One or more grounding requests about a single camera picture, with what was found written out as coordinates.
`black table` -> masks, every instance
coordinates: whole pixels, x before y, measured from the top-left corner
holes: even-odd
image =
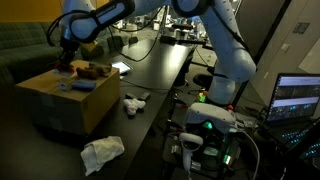
[[[141,58],[149,51],[153,42],[154,40],[142,40],[130,47],[123,47],[122,52],[133,58]],[[124,77],[125,81],[164,90],[148,90],[121,82],[120,100],[90,136],[120,136],[125,152],[91,175],[91,178],[124,179],[189,51],[185,46],[157,42],[147,58],[138,63],[122,56],[110,59],[106,55],[97,59],[102,63],[125,61],[133,67]],[[85,167],[80,156],[82,148],[45,138],[22,113],[12,87],[2,90],[0,179],[85,179]],[[151,93],[144,113],[138,113],[134,119],[128,119],[123,108],[124,95],[128,92],[137,96],[144,92]]]

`computer monitor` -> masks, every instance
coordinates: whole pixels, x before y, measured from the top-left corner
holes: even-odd
[[[268,124],[313,116],[320,99],[320,74],[278,74],[267,115]]]

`laptop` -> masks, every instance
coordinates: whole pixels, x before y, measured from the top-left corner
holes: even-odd
[[[267,117],[264,122],[268,132],[288,149],[296,144],[312,126],[320,99],[320,74],[279,73],[275,82]],[[320,141],[310,153],[320,152]]]

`green sofa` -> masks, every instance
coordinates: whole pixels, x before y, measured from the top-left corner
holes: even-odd
[[[62,48],[48,45],[46,31],[50,24],[49,22],[0,23],[0,86],[19,83],[53,68],[62,53]],[[113,35],[121,36],[124,44],[128,43],[130,37],[124,32]],[[103,31],[97,38],[104,53],[109,51],[108,37],[110,33]],[[57,46],[59,45],[59,30],[54,31],[51,39]],[[95,56],[84,49],[79,49],[75,59],[83,59],[82,54],[87,58]]]

